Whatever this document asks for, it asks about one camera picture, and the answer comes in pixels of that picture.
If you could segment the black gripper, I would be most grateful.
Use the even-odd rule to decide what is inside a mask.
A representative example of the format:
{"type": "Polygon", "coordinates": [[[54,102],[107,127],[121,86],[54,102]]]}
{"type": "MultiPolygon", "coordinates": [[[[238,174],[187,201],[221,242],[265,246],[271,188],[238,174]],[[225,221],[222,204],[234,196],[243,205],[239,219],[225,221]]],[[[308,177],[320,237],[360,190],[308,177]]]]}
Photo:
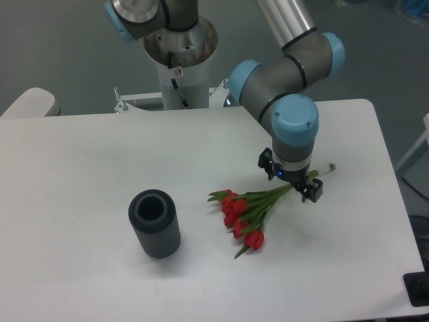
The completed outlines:
{"type": "Polygon", "coordinates": [[[307,200],[316,203],[323,193],[323,182],[317,178],[307,178],[310,163],[305,166],[299,165],[297,170],[287,169],[285,165],[273,162],[272,150],[265,148],[259,155],[258,167],[264,169],[268,180],[272,180],[274,176],[282,181],[292,183],[292,186],[298,191],[305,203],[307,200]]]}

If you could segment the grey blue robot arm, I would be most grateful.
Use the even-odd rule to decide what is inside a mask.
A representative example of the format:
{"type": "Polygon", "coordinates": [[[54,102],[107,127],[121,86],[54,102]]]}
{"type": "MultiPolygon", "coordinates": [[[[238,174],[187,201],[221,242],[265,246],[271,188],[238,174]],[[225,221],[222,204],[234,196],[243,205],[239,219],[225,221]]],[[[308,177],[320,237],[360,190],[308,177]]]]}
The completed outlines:
{"type": "MultiPolygon", "coordinates": [[[[258,165],[270,178],[289,182],[304,200],[317,201],[322,182],[310,177],[319,129],[315,102],[302,95],[345,63],[345,48],[332,33],[318,30],[302,1],[259,1],[282,58],[270,66],[255,60],[238,64],[226,87],[271,136],[258,165]]],[[[126,42],[143,40],[158,66],[164,109],[208,107],[208,61],[218,45],[211,22],[197,1],[107,1],[105,11],[126,42]]]]}

